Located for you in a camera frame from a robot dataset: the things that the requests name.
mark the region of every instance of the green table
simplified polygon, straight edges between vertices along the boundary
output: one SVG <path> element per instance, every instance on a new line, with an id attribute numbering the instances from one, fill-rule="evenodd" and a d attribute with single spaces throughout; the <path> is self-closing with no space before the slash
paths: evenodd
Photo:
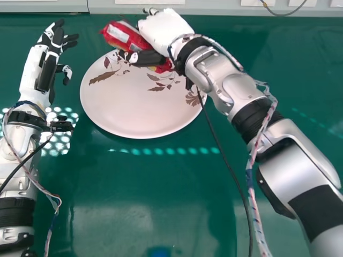
<path id="1" fill-rule="evenodd" d="M 54 107 L 71 108 L 79 120 L 68 153 L 50 155 L 46 150 L 39 163 L 42 184 L 63 199 L 50 256 L 133 257 L 152 247 L 170 247 L 184 257 L 247 256 L 242 201 L 203 114 L 183 130 L 152 140 L 111 135 L 85 115 L 80 82 L 90 65 L 111 50 L 98 32 L 121 17 L 1 15 L 0 110 L 19 97 L 29 48 L 61 17 L 66 32 L 80 33 L 80 40 L 61 59 L 74 74 L 67 87 L 60 83 L 62 75 L 57 78 Z M 343 20 L 189 16 L 187 21 L 198 33 L 221 42 L 253 77 L 268 81 L 282 114 L 298 124 L 343 177 Z M 206 108 L 245 188 L 245 144 L 212 101 Z M 167 148 L 184 152 L 168 154 Z M 131 154 L 133 149 L 141 154 Z M 298 224 L 276 214 L 258 189 L 257 199 L 274 256 L 308 256 Z M 49 201 L 39 194 L 35 248 L 40 256 L 52 215 Z"/>

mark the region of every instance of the grey panel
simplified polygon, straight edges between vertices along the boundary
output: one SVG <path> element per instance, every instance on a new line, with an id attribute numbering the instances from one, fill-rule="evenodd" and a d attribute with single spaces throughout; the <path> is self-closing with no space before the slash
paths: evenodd
<path id="1" fill-rule="evenodd" d="M 0 2 L 0 12 L 88 12 L 87 0 Z"/>
<path id="2" fill-rule="evenodd" d="M 186 0 L 186 5 L 155 5 L 155 8 L 172 7 L 180 14 L 231 15 L 231 16 L 271 16 L 263 7 L 246 7 L 240 0 Z M 289 0 L 277 0 L 273 11 L 287 13 L 294 10 L 288 7 Z M 318 0 L 316 7 L 303 7 L 293 16 L 304 17 L 343 17 L 343 7 L 330 8 L 331 0 Z M 147 5 L 116 5 L 115 0 L 88 0 L 90 13 L 141 13 Z"/>

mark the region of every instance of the robot wrist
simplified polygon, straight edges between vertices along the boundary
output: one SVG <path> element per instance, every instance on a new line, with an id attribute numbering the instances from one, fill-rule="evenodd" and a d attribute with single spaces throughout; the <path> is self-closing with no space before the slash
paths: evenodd
<path id="1" fill-rule="evenodd" d="M 210 47 L 212 44 L 199 35 L 185 35 L 174 41 L 168 48 L 169 55 L 179 75 L 185 76 L 185 66 L 188 57 L 199 47 Z"/>

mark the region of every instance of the silver robot arm segment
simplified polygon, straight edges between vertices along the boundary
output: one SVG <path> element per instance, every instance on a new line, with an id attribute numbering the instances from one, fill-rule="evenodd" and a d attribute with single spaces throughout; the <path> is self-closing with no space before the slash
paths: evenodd
<path id="1" fill-rule="evenodd" d="M 213 99 L 250 151 L 271 101 L 213 47 L 197 47 L 185 58 L 186 77 Z M 277 213 L 299 222 L 311 256 L 342 256 L 343 196 L 330 161 L 277 111 L 262 135 L 257 161 L 260 188 Z"/>

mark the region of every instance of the black cable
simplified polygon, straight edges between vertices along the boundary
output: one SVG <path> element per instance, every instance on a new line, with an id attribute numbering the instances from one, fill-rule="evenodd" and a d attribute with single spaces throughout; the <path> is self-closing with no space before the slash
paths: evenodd
<path id="1" fill-rule="evenodd" d="M 237 176 L 236 176 L 234 170 L 232 169 L 231 165 L 229 164 L 229 162 L 228 162 L 228 160 L 227 160 L 227 158 L 226 158 L 226 156 L 225 156 L 225 154 L 224 154 L 224 151 L 223 151 L 223 149 L 222 149 L 222 147 L 221 147 L 221 144 L 220 144 L 220 142 L 219 142 L 219 140 L 218 140 L 217 134 L 216 134 L 215 131 L 214 131 L 213 125 L 212 125 L 212 123 L 211 123 L 211 120 L 210 120 L 210 118 L 209 118 L 209 116 L 208 116 L 208 114 L 207 114 L 207 111 L 206 111 L 205 107 L 204 107 L 203 99 L 202 99 L 202 97 L 201 97 L 201 95 L 200 95 L 200 92 L 199 92 L 199 88 L 198 88 L 198 87 L 197 87 L 197 92 L 198 92 L 198 98 L 199 98 L 199 101 L 200 101 L 200 105 L 202 106 L 203 112 L 204 112 L 204 114 L 205 114 L 205 117 L 206 117 L 208 126 L 210 127 L 210 130 L 211 130 L 211 132 L 212 132 L 212 135 L 213 135 L 213 138 L 214 138 L 214 140 L 215 140 L 215 143 L 216 143 L 217 146 L 218 146 L 219 152 L 220 152 L 220 154 L 221 154 L 221 156 L 222 156 L 222 158 L 223 158 L 223 160 L 224 160 L 224 162 L 225 162 L 225 164 L 226 164 L 226 167 L 227 167 L 228 170 L 230 171 L 230 174 L 231 174 L 231 176 L 232 176 L 232 178 L 233 178 L 233 180 L 234 180 L 234 182 L 235 182 L 235 184 L 236 184 L 236 187 L 237 187 L 237 189 L 238 189 L 238 191 L 239 191 L 239 193 L 240 193 L 240 195 L 241 195 L 242 201 L 243 201 L 245 214 L 246 214 L 246 216 L 247 216 L 248 231 L 249 231 L 249 254 L 248 254 L 248 257 L 251 257 L 251 256 L 252 256 L 252 245 L 253 245 L 253 241 L 252 241 L 252 228 L 251 228 L 251 222 L 250 222 L 250 215 L 249 215 L 248 202 L 247 202 L 247 199 L 246 199 L 246 197 L 245 197 L 245 195 L 244 195 L 244 193 L 243 193 L 243 190 L 242 190 L 242 188 L 241 188 L 241 185 L 240 185 L 240 183 L 238 182 Z"/>
<path id="2" fill-rule="evenodd" d="M 44 143 L 42 143 L 40 146 L 38 146 L 36 149 L 33 150 L 32 153 L 30 153 L 25 159 L 23 159 L 22 162 L 20 162 L 16 168 L 11 172 L 11 174 L 9 174 L 9 176 L 6 178 L 6 180 L 4 181 L 4 183 L 2 183 L 2 185 L 0 186 L 0 194 L 2 193 L 2 191 L 4 190 L 5 186 L 10 182 L 11 178 L 17 173 L 17 171 L 24 166 L 24 164 L 30 160 L 36 153 L 38 153 L 48 142 L 50 142 L 51 137 L 53 136 L 53 134 L 47 139 L 47 141 L 45 141 Z"/>
<path id="3" fill-rule="evenodd" d="M 275 13 L 273 12 L 269 6 L 267 5 L 267 3 L 264 1 L 264 0 L 260 0 L 263 4 L 263 7 L 266 8 L 268 10 L 268 12 L 270 12 L 272 15 L 274 16 L 278 16 L 278 17 L 285 17 L 285 16 L 290 16 L 292 15 L 293 13 L 297 12 L 306 2 L 307 0 L 304 0 L 304 2 L 302 2 L 301 5 L 299 5 L 295 10 L 293 10 L 292 12 L 288 12 L 288 13 L 285 13 L 285 14 L 279 14 L 279 13 Z"/>

